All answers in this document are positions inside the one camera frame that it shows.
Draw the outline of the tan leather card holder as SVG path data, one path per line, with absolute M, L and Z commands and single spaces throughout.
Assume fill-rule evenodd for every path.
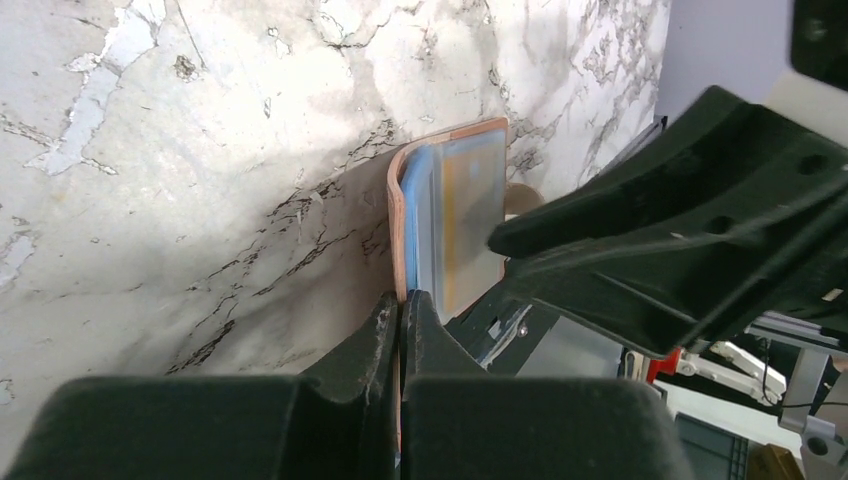
M 504 275 L 487 239 L 507 219 L 544 204 L 508 181 L 509 121 L 494 117 L 414 140 L 387 172 L 394 287 L 399 300 L 429 293 L 442 322 L 459 316 Z

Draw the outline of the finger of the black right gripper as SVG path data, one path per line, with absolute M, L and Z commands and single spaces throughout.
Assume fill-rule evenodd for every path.
M 718 87 L 707 88 L 661 135 L 574 192 L 496 227 L 491 251 L 527 258 L 618 236 L 685 213 L 780 160 L 846 148 Z
M 730 338 L 767 312 L 847 338 L 847 196 L 694 205 L 570 195 L 503 223 L 505 286 L 638 351 Z

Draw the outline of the gold credit card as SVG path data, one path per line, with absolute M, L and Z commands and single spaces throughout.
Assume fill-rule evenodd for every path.
M 505 153 L 500 143 L 448 150 L 442 164 L 445 270 L 442 310 L 457 315 L 501 277 L 503 261 L 487 247 L 504 219 Z

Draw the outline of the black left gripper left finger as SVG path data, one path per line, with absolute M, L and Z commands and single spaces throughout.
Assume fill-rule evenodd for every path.
M 10 479 L 389 479 L 399 303 L 289 375 L 88 377 L 59 387 Z

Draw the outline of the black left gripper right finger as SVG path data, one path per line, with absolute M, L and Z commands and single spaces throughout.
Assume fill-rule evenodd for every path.
M 400 474 L 405 479 L 690 479 L 670 414 L 624 379 L 515 378 L 484 370 L 408 293 Z

